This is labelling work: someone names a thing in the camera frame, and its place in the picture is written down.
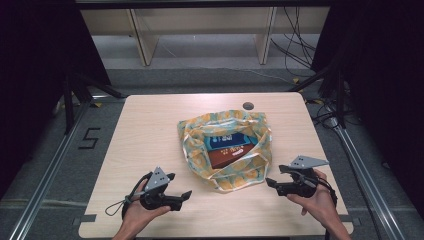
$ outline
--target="wire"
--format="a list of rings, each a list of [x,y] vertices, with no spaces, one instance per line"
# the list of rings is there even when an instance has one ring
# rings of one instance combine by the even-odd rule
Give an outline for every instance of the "wire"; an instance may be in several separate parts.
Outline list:
[[[334,128],[338,127],[338,125],[339,125],[338,122],[337,122],[336,126],[330,126],[330,125],[327,125],[325,123],[325,121],[327,121],[328,119],[331,119],[335,116],[334,111],[330,111],[330,112],[324,113],[322,115],[319,114],[321,112],[321,110],[325,107],[329,107],[331,109],[331,106],[329,104],[331,104],[331,101],[328,101],[328,100],[325,101],[324,104],[318,109],[316,117],[314,117],[314,118],[311,117],[312,121],[316,121],[316,123],[314,124],[315,126],[318,125],[318,124],[321,124],[326,129],[334,129]]]
[[[141,182],[143,182],[143,180],[144,180],[144,179],[150,178],[150,176],[151,176],[151,175],[152,175],[152,172],[150,172],[150,173],[148,173],[148,174],[144,175],[144,176],[143,176],[140,180],[138,180],[137,184],[134,186],[134,188],[133,188],[133,190],[131,191],[131,193],[130,193],[130,194],[128,194],[128,195],[126,195],[126,196],[124,197],[124,200],[121,200],[121,201],[119,201],[119,202],[116,202],[116,203],[114,203],[114,204],[110,205],[109,207],[107,207],[107,208],[105,209],[105,213],[106,213],[107,215],[109,215],[109,216],[113,216],[113,215],[115,215],[115,214],[119,211],[119,209],[121,209],[121,207],[122,207],[125,203],[127,203],[127,204],[132,203],[132,202],[133,202],[133,200],[132,200],[131,198],[134,196],[135,191],[137,190],[138,186],[140,186]],[[118,208],[115,210],[115,212],[113,212],[113,213],[109,213],[109,212],[108,212],[108,210],[109,210],[110,208],[112,208],[113,206],[116,206],[116,205],[118,205],[118,204],[119,204],[119,206],[118,206]]]
[[[331,110],[331,112],[333,112],[333,113],[335,113],[335,112],[337,112],[336,111],[336,109],[331,105],[332,103],[334,103],[334,102],[330,102],[329,104],[327,104],[326,106]],[[350,107],[350,106],[348,106],[348,110],[346,110],[346,111],[343,111],[343,116],[347,116],[348,114],[346,114],[346,113],[354,113],[355,111],[353,110],[353,108],[352,107]],[[356,125],[356,126],[361,126],[362,124],[361,124],[361,122],[359,122],[359,123],[354,123],[354,122],[351,122],[351,121],[349,121],[349,120],[347,120],[345,117],[343,118],[343,121],[345,121],[345,122],[347,122],[347,123],[349,123],[349,124],[351,124],[351,125]]]
[[[293,24],[293,21],[291,20],[289,14],[287,13],[287,9],[285,7],[283,9],[284,9],[284,12],[285,12],[285,14],[287,16],[287,19],[289,20],[290,25],[291,25],[291,27],[293,29],[293,33],[292,33],[292,35],[291,35],[290,38],[287,35],[284,34],[284,36],[287,39],[290,40],[289,41],[289,44],[287,46],[287,49],[284,50],[283,48],[281,48],[280,46],[278,46],[272,39],[271,40],[274,43],[274,45],[277,47],[277,49],[279,49],[281,52],[283,52],[285,54],[285,56],[284,56],[284,65],[285,65],[286,70],[290,74],[295,75],[295,76],[299,76],[299,77],[311,77],[311,76],[305,76],[305,75],[300,75],[300,74],[293,73],[292,71],[289,70],[289,68],[287,66],[287,57],[290,57],[293,60],[297,61],[298,63],[300,63],[303,66],[305,66],[305,67],[307,67],[307,68],[310,69],[311,68],[311,63],[310,63],[309,59],[311,59],[311,61],[312,61],[312,57],[311,57],[311,55],[310,55],[310,53],[308,51],[308,48],[309,48],[309,50],[312,50],[313,47],[311,45],[307,44],[302,39],[302,37],[300,35],[300,25],[299,25],[300,10],[299,10],[299,7],[296,7],[296,23],[295,24]],[[297,38],[299,40],[298,42],[293,39],[294,36],[297,36]],[[294,54],[290,53],[289,49],[290,49],[290,46],[291,46],[292,42],[293,43],[296,43],[296,44],[299,44],[302,47],[302,51],[303,51],[303,54],[304,54],[306,60],[303,60],[303,59],[295,56]]]

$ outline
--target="floral plastic bag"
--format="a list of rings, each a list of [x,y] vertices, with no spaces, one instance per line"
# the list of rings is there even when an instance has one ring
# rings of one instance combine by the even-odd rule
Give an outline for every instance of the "floral plastic bag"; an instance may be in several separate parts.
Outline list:
[[[180,121],[178,134],[190,170],[220,192],[235,191],[264,181],[272,161],[271,129],[265,113],[229,110]],[[244,156],[213,169],[204,138],[243,133],[257,138]]]

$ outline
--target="wrist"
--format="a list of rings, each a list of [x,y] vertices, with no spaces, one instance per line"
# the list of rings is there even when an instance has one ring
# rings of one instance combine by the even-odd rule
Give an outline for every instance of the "wrist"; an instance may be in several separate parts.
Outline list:
[[[334,221],[328,222],[324,227],[330,232],[331,236],[338,240],[350,240],[351,237],[347,232],[346,227],[340,221],[335,219]]]
[[[136,235],[137,233],[134,233],[125,226],[121,226],[121,228],[119,228],[119,231],[113,237],[113,240],[133,240]]]

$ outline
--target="human hand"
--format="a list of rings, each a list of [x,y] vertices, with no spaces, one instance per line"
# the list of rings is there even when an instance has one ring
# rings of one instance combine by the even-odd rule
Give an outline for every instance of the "human hand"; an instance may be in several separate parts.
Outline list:
[[[141,189],[143,189],[146,181],[147,180],[144,180],[140,184],[136,192],[140,192]],[[134,239],[135,236],[141,232],[153,219],[171,210],[170,206],[162,206],[157,209],[147,210],[141,205],[139,199],[139,196],[133,197],[131,199],[133,202],[128,206],[124,219],[122,220],[121,227],[119,228],[119,231],[113,240]]]
[[[323,172],[316,169],[314,171],[319,178],[327,180],[327,175]],[[310,198],[303,198],[297,194],[287,194],[287,199],[301,205],[302,216],[309,212],[333,237],[337,239],[351,239],[340,220],[330,191],[326,187],[318,184],[315,194]]]

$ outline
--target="wooden table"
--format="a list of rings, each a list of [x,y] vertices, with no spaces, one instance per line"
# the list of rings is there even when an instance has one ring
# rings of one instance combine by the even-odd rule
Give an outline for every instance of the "wooden table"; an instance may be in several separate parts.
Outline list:
[[[165,191],[176,195],[193,190],[181,211],[170,212],[151,222],[139,237],[265,237],[323,235],[325,229],[301,207],[266,183],[222,194],[205,185],[189,169],[177,134],[180,120],[204,113],[243,109],[265,112],[272,130],[273,162],[268,177],[291,182],[278,165],[297,155],[325,159],[303,99],[298,93],[230,93],[137,95],[127,98],[99,173],[86,215],[94,222],[81,223],[83,238],[112,237],[121,224],[120,212],[111,217],[105,209],[132,190],[137,181],[156,166],[175,179]],[[329,166],[319,167],[336,190],[339,214],[347,214],[342,196]],[[345,223],[353,231],[352,223]]]

